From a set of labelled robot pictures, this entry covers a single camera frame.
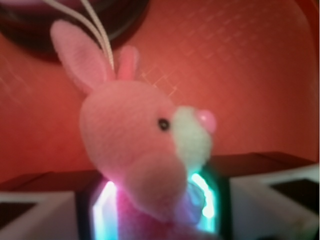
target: pink nose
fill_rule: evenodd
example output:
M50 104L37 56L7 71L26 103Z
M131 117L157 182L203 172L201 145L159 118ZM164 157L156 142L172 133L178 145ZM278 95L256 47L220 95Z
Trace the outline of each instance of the pink nose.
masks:
M216 118L209 110L197 110L195 115L205 130L211 134L215 132L217 126Z

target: bunny cheek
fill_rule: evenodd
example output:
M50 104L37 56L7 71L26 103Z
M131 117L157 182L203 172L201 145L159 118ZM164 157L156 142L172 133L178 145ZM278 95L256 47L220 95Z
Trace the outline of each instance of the bunny cheek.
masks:
M209 160L212 138L196 118L195 109L180 106L172 119L176 153L184 162L188 175L198 172Z
M176 110L158 89L137 81L108 82L87 97L80 130L89 158L105 177L121 185L144 155L176 155L172 134L159 128L158 108L168 118Z

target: hanging cord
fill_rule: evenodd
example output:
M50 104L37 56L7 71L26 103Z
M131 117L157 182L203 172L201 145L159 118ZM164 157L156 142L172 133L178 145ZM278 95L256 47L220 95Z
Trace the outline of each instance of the hanging cord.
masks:
M56 0L42 0L42 1L45 2L46 4L50 5L51 7L59 10L60 12L63 12L65 14L77 19L83 25L85 25L90 30L90 32L94 35L94 37L97 39L97 41L99 42L99 45L102 48L103 54L105 55L105 57L107 59L109 59L111 67L112 67L112 69L114 69L114 57L112 54L108 35L107 35L101 21L99 20L96 12L92 8L92 6L88 2L88 0L81 0L81 2L83 4L84 8L86 9L86 11L89 13L90 17L92 18L92 20L96 26L93 25L86 17L81 15L79 12L73 10L70 7L67 7L67 6L61 4L60 2L57 2Z
M112 54L110 41L109 41L107 32L106 32L104 26L102 25L100 19L98 18L97 13L95 12L93 7L89 3L89 1L88 0L81 0L81 2L82 2L82 5L84 6L84 8L86 9L86 11L88 12L88 14L90 15L90 17L92 18L96 28L100 32L100 35L102 37L102 41L104 43L104 47L106 48L107 55L109 57L111 67L112 67L112 69L114 69L114 56Z

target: blue light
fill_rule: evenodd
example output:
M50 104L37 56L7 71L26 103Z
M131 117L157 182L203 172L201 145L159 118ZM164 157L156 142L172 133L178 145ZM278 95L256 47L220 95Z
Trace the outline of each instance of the blue light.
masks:
M197 173L189 181L200 189L205 196L202 216L196 227L209 233L217 233L217 198L206 181ZM118 240L117 187L112 181L104 186L97 201L93 205L93 235L95 240Z
M112 181L104 186L93 205L93 231L95 240L118 239L117 188Z
M206 232L216 233L218 226L217 213L215 211L215 206L217 206L216 196L199 174L194 173L190 180L202 189L205 196L205 206L202 209L202 217L197 224L197 228Z

